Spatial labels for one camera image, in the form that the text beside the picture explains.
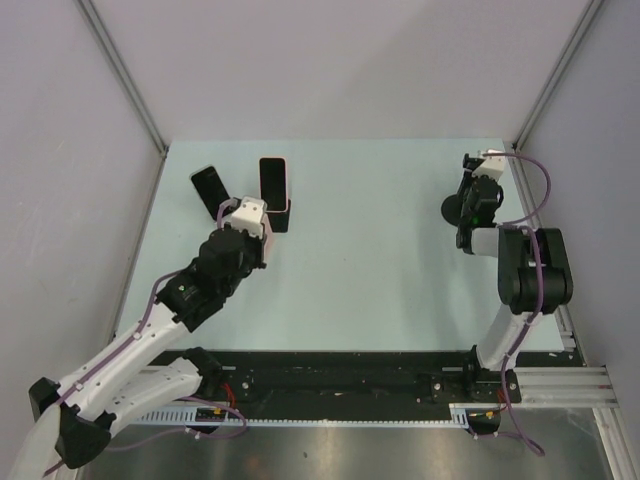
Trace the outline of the black round-base phone stand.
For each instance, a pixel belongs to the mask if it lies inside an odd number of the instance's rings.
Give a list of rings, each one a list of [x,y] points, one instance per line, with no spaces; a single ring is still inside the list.
[[[452,226],[458,226],[464,201],[474,182],[473,173],[484,162],[482,158],[466,154],[463,158],[463,176],[456,193],[447,196],[441,204],[440,212],[444,220]]]

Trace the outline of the pink case phone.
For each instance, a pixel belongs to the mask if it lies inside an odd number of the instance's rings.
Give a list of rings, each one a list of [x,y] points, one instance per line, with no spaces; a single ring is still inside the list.
[[[263,239],[262,239],[262,260],[265,265],[269,262],[269,257],[274,245],[274,232],[271,226],[269,215],[265,213],[262,218]]]

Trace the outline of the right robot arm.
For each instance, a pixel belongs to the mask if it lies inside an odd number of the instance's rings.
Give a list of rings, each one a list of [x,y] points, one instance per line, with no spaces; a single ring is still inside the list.
[[[473,401],[484,401],[496,391],[498,382],[492,371],[513,368],[540,318],[568,304],[573,295],[562,232],[496,223],[503,200],[502,187],[487,175],[465,175],[452,196],[456,247],[468,255],[497,260],[501,305],[475,347],[479,366],[461,376],[462,391]]]

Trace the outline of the black block phone stand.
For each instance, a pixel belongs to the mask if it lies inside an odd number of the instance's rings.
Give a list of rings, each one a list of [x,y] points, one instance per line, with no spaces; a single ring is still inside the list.
[[[288,200],[287,207],[283,211],[268,211],[271,229],[274,233],[287,233],[289,231],[292,201]]]

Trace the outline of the black phone on clear stand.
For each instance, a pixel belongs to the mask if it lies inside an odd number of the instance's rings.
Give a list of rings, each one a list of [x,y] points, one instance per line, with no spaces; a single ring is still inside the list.
[[[231,199],[218,171],[209,165],[193,173],[190,180],[207,212],[216,220],[220,206]]]

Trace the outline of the pink phone on block stand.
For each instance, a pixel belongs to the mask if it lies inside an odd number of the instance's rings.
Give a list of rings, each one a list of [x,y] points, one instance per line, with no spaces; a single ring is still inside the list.
[[[288,210],[287,164],[284,158],[263,157],[259,160],[261,198],[267,204],[269,212]]]

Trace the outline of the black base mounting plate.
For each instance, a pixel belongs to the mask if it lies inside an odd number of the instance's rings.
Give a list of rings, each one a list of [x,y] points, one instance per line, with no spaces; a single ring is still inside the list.
[[[436,420],[450,403],[495,403],[500,374],[469,351],[213,351],[196,395],[247,419]]]

